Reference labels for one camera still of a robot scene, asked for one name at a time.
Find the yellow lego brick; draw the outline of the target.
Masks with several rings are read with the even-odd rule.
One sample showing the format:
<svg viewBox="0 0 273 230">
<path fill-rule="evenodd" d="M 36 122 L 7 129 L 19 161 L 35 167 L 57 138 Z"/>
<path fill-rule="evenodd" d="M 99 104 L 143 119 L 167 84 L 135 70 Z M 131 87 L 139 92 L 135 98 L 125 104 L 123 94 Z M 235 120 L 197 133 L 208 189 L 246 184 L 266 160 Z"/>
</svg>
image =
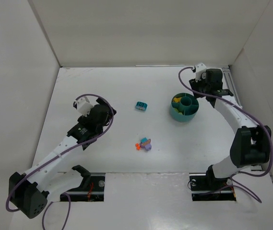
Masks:
<svg viewBox="0 0 273 230">
<path fill-rule="evenodd" d="M 174 97 L 174 98 L 172 99 L 172 102 L 174 102 L 174 103 L 180 103 L 181 98 L 182 98 L 182 97 Z"/>
</svg>

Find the small orange lego piece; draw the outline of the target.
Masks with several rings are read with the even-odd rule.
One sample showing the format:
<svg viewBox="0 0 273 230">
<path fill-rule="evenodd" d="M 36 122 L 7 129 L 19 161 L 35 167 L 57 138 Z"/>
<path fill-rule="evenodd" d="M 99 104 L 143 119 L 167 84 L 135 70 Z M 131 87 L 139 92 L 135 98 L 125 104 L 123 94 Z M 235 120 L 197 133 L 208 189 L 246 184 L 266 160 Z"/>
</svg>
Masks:
<svg viewBox="0 0 273 230">
<path fill-rule="evenodd" d="M 140 149 L 141 149 L 141 147 L 140 147 L 140 144 L 139 144 L 139 143 L 136 143 L 136 144 L 135 144 L 135 147 L 136 147 L 136 149 L 137 149 L 137 150 L 140 150 Z"/>
</svg>

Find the purple lego figure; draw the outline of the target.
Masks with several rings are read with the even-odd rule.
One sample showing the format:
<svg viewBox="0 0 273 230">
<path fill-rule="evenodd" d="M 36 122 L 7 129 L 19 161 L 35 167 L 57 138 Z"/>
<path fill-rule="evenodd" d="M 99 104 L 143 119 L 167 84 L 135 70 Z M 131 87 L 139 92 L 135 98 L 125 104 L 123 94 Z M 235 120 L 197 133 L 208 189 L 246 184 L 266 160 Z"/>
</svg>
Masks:
<svg viewBox="0 0 273 230">
<path fill-rule="evenodd" d="M 141 139 L 140 147 L 141 149 L 144 149 L 145 151 L 150 151 L 152 149 L 151 139 L 147 139 L 147 138 Z"/>
</svg>

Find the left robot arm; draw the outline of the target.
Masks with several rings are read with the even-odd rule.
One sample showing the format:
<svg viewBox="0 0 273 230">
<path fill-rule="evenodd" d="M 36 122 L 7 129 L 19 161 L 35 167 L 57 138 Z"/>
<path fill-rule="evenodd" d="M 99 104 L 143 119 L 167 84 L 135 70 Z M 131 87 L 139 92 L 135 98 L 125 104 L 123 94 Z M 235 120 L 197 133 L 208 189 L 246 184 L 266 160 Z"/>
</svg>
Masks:
<svg viewBox="0 0 273 230">
<path fill-rule="evenodd" d="M 89 96 L 80 95 L 73 102 L 80 117 L 54 150 L 24 173 L 10 176 L 7 211 L 21 211 L 33 219 L 66 191 L 88 185 L 90 172 L 80 165 L 69 167 L 69 160 L 102 137 L 116 114 L 105 98 L 97 95 L 96 104 L 92 105 Z"/>
</svg>

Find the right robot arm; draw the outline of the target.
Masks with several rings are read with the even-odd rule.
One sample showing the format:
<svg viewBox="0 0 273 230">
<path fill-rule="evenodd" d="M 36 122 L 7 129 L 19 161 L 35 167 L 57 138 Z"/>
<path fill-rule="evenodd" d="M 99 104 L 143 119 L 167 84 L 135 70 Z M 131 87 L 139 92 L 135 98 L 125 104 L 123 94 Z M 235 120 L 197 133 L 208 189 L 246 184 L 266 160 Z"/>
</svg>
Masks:
<svg viewBox="0 0 273 230">
<path fill-rule="evenodd" d="M 232 175 L 243 168 L 267 163 L 272 150 L 271 129 L 261 125 L 252 115 L 243 111 L 233 93 L 223 88 L 221 69 L 197 65 L 190 86 L 195 97 L 205 97 L 233 129 L 235 136 L 229 156 L 208 167 L 206 183 L 210 190 L 221 188 Z"/>
</svg>

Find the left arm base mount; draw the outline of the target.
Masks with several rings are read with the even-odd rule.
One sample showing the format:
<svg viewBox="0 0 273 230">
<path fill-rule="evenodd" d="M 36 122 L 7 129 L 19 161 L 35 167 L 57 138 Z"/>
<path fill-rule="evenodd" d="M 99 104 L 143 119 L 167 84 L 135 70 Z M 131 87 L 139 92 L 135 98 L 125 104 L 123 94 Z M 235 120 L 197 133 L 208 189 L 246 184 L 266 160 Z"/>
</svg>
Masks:
<svg viewBox="0 0 273 230">
<path fill-rule="evenodd" d="M 82 181 L 78 187 L 73 187 L 66 192 L 71 201 L 103 202 L 106 174 L 101 172 L 90 173 L 80 165 L 76 165 L 72 169 L 81 174 Z"/>
</svg>

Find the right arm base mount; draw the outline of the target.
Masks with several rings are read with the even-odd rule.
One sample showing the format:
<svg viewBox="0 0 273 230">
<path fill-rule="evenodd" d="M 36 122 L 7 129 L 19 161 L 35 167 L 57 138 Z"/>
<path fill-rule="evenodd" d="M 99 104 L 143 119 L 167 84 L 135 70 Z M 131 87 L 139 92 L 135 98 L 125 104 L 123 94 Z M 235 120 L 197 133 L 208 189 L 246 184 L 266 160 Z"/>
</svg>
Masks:
<svg viewBox="0 0 273 230">
<path fill-rule="evenodd" d="M 229 178 L 210 181 L 205 173 L 190 173 L 188 187 L 193 201 L 237 200 Z"/>
</svg>

